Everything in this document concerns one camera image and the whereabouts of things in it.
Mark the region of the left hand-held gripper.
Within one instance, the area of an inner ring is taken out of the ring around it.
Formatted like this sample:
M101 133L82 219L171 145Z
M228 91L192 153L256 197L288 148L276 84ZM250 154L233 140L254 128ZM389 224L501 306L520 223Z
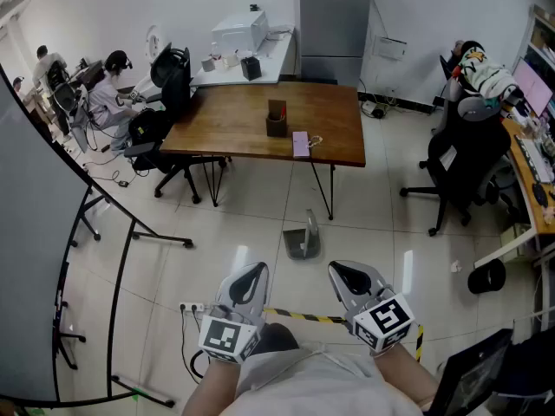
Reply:
M210 358L242 364L251 355L265 325L269 275L267 264L258 262L222 281L199 332L199 348Z

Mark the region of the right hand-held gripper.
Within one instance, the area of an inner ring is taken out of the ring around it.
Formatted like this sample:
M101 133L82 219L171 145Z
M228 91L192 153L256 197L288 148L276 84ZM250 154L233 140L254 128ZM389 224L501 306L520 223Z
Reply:
M405 297L395 293L376 268L339 260L330 262L328 270L346 310L344 326L372 355L382 354L408 335L415 316Z

